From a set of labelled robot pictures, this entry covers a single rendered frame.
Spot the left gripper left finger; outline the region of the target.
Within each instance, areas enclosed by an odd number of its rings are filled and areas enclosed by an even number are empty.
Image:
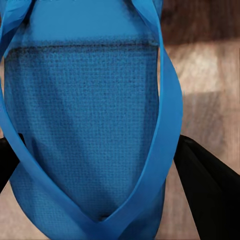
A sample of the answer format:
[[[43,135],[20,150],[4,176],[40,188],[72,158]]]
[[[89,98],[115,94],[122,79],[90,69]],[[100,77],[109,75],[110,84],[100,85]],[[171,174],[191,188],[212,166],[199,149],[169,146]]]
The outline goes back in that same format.
[[[25,144],[23,135],[21,133],[18,133],[18,135]],[[11,148],[6,137],[0,138],[0,193],[6,186],[19,162],[20,160]]]

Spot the sandal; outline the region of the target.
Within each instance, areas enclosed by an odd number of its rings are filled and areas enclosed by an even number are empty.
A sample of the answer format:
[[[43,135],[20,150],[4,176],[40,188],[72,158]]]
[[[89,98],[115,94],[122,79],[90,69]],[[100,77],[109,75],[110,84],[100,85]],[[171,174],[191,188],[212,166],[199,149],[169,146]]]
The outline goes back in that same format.
[[[158,233],[183,122],[163,5],[0,0],[0,127],[20,160],[9,182],[50,240]]]

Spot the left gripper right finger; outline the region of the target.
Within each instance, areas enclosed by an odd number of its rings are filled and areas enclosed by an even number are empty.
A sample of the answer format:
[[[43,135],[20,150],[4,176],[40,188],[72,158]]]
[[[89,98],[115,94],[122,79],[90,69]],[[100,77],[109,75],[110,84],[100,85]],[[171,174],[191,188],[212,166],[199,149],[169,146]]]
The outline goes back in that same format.
[[[240,175],[182,134],[173,160],[200,240],[240,240]]]

